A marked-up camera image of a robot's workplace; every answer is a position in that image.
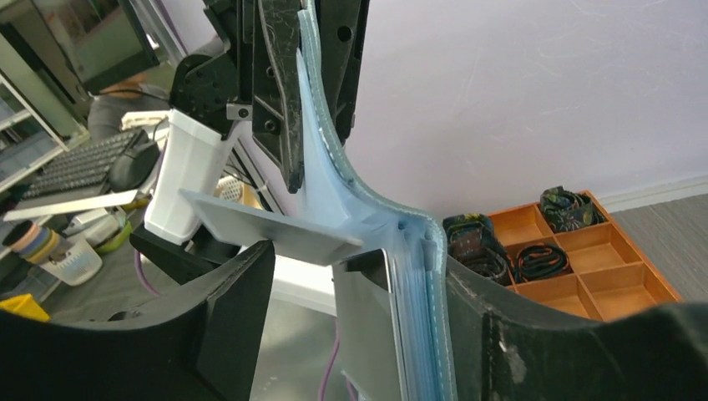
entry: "black cable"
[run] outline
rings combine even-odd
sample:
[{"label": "black cable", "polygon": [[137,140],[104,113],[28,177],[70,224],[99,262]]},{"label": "black cable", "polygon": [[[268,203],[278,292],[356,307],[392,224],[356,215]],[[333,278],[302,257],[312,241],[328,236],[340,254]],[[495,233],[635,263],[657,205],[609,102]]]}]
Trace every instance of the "black cable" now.
[{"label": "black cable", "polygon": [[[235,150],[235,149],[231,148],[231,154],[232,154],[232,155],[239,161],[239,163],[240,163],[239,156],[236,154],[236,150]],[[234,169],[234,170],[236,171],[236,174],[240,174],[242,177],[248,178],[248,181],[250,181],[250,184],[249,184],[249,185],[250,185],[251,188],[253,188],[253,189],[257,189],[257,188],[258,188],[258,186],[255,184],[255,181],[253,181],[253,177],[251,177],[250,174],[246,174],[246,173],[243,172],[242,170],[236,168],[235,165],[230,165],[230,164],[228,164],[228,163],[227,163],[226,165],[228,165],[230,168]]]},{"label": "black cable", "polygon": [[[253,180],[253,176],[247,172],[248,170],[246,169],[245,165],[243,164],[243,161],[241,161],[241,158],[239,157],[239,155],[236,153],[236,150],[231,148],[231,154],[236,158],[236,160],[238,160],[239,164],[241,165],[241,167],[243,167],[244,171],[246,171],[244,176],[248,177],[248,180],[250,181],[250,186],[253,187],[254,189],[256,189],[257,187],[255,185],[255,181]],[[260,202],[260,205],[263,207],[263,209],[265,209],[266,211],[270,211],[270,212],[273,211],[271,206],[268,204],[268,200],[263,196],[262,190],[257,190],[255,192],[255,195],[258,196],[258,201]]]},{"label": "black cable", "polygon": [[243,178],[241,178],[241,177],[239,177],[238,175],[236,175],[236,174],[238,174],[238,173],[232,173],[232,172],[230,172],[230,171],[228,171],[228,170],[224,170],[224,172],[225,172],[226,174],[228,174],[229,176],[233,177],[234,179],[238,180],[239,182],[242,182],[242,183],[248,185],[249,187],[253,188],[254,190],[257,190],[257,188],[254,187],[251,183],[246,182]]},{"label": "black cable", "polygon": [[226,167],[230,167],[230,168],[234,169],[236,174],[238,174],[242,177],[246,177],[245,173],[243,171],[239,170],[235,165],[230,165],[229,163],[226,163]]},{"label": "black cable", "polygon": [[101,92],[99,94],[142,94],[143,96],[147,96],[149,98],[157,99],[157,100],[162,100],[163,102],[169,103],[169,99],[161,98],[156,94],[151,94],[148,92],[145,92],[143,90],[138,90],[138,89],[116,89],[116,90],[109,90],[108,92]]},{"label": "black cable", "polygon": [[163,117],[163,119],[161,119],[161,120],[159,121],[159,123],[155,124],[155,127],[153,128],[153,142],[154,142],[154,137],[157,135],[157,129],[158,129],[158,127],[160,127],[160,126],[162,125],[162,123],[164,123],[164,122],[167,121],[167,120],[168,120],[167,117]]},{"label": "black cable", "polygon": [[532,282],[571,272],[568,255],[550,244],[527,246],[516,256],[513,279],[517,283]]}]

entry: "black mouse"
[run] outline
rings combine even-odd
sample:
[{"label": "black mouse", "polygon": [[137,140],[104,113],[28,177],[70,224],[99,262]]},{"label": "black mouse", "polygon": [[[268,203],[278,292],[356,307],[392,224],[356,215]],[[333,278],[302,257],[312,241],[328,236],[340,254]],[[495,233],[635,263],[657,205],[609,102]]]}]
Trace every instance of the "black mouse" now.
[{"label": "black mouse", "polygon": [[109,185],[113,192],[134,190],[148,178],[159,158],[157,143],[136,145],[118,156],[109,171]]}]

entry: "shelf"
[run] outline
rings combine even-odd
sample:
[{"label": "shelf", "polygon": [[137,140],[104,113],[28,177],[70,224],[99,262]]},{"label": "shelf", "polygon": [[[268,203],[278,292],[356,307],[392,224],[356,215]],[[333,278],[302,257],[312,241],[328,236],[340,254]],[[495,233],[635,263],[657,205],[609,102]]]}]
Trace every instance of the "shelf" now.
[{"label": "shelf", "polygon": [[16,173],[10,175],[7,179],[0,181],[0,192],[10,189],[13,185],[17,184],[20,180],[32,174],[34,171],[39,170],[40,167],[46,165],[53,158],[61,155],[64,152],[63,148],[60,146],[55,147],[49,152],[45,153],[43,156],[36,159],[28,167],[17,171]]},{"label": "shelf", "polygon": [[30,117],[32,117],[32,113],[30,113],[28,110],[23,110],[23,111],[17,112],[17,113],[15,113],[15,115],[12,115],[10,117],[7,117],[3,121],[0,121],[0,131],[3,131],[8,128],[12,128],[17,123],[20,123]]}]

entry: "desk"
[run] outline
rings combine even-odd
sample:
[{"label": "desk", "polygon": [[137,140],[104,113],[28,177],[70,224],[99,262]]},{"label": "desk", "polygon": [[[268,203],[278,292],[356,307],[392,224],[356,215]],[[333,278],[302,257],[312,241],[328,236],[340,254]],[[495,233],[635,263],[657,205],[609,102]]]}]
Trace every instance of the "desk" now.
[{"label": "desk", "polygon": [[[161,150],[167,142],[168,133],[169,128],[167,126],[158,129],[155,133],[155,141],[158,143]],[[150,192],[150,189],[157,180],[158,171],[159,167],[155,166],[149,178],[137,190],[95,196],[93,198],[53,205],[51,206],[50,214],[55,215],[59,213],[86,211],[98,207],[127,205],[139,194],[148,194]],[[257,205],[252,194],[249,194],[249,196],[254,199],[252,202],[249,202],[249,205]],[[40,213],[38,209],[40,208],[11,211],[8,212],[6,218],[8,220],[22,220],[47,215],[46,211]],[[335,316],[334,286],[331,278],[330,267],[316,266],[278,256],[276,260],[276,276],[273,281],[273,297]]]}]

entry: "computer keyboard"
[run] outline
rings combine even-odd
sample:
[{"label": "computer keyboard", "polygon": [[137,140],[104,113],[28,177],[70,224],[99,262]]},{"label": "computer keyboard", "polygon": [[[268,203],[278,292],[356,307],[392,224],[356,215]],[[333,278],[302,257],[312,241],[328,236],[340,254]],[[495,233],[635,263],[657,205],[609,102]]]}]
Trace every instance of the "computer keyboard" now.
[{"label": "computer keyboard", "polygon": [[111,165],[127,149],[147,142],[147,133],[134,129],[58,156],[24,193],[17,209],[52,205],[102,195],[109,189]]}]

